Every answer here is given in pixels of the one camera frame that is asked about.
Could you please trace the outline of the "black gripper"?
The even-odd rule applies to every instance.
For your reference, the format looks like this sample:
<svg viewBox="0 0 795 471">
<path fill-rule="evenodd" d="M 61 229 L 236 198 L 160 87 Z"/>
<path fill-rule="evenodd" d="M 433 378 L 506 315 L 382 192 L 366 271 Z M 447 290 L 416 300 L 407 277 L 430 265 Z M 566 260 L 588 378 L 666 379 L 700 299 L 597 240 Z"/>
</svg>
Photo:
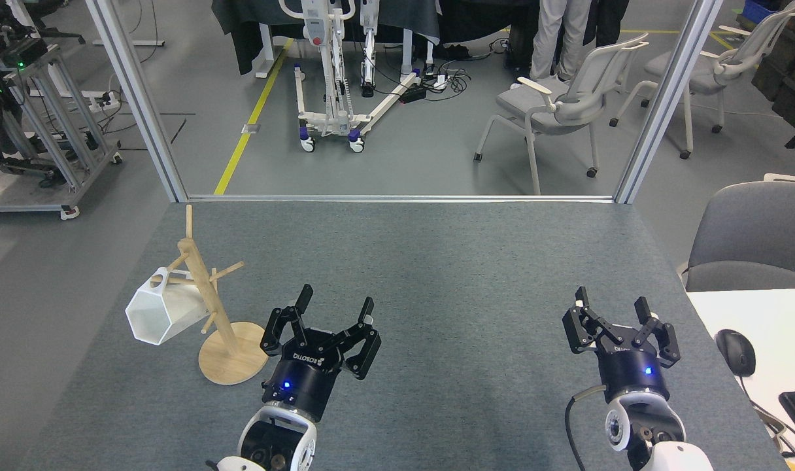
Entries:
<svg viewBox="0 0 795 471">
<path fill-rule="evenodd" d="M 640 348 L 618 347 L 609 343 L 596 347 L 594 343 L 603 335 L 607 335 L 613 343 L 618 342 L 618 334 L 612 324 L 592 310 L 586 287 L 578 287 L 575 304 L 562 317 L 569 346 L 574 354 L 586 349 L 596 350 L 601 382 L 606 387 L 606 400 L 645 389 L 667 400 L 670 393 L 660 366 L 672 367 L 681 359 L 675 328 L 670 323 L 663 323 L 657 314 L 651 312 L 646 297 L 639 297 L 634 307 L 641 328 L 633 338 L 633 346 Z M 650 334 L 656 338 L 658 356 L 654 346 L 645 343 Z"/>
<path fill-rule="evenodd" d="M 373 327 L 374 301 L 367 297 L 358 322 L 337 334 L 336 347 L 320 351 L 318 347 L 331 341 L 334 334 L 323 330 L 306 330 L 302 314 L 311 301 L 313 289 L 305 284 L 293 306 L 274 308 L 264 328 L 261 349 L 269 356 L 280 355 L 269 381 L 262 384 L 261 400 L 265 404 L 280 403 L 285 408 L 305 412 L 308 420 L 319 423 L 325 412 L 341 366 L 359 381 L 365 379 L 379 352 L 381 339 Z M 294 337 L 280 343 L 284 326 L 290 324 Z M 362 342 L 358 354 L 343 355 Z"/>
</svg>

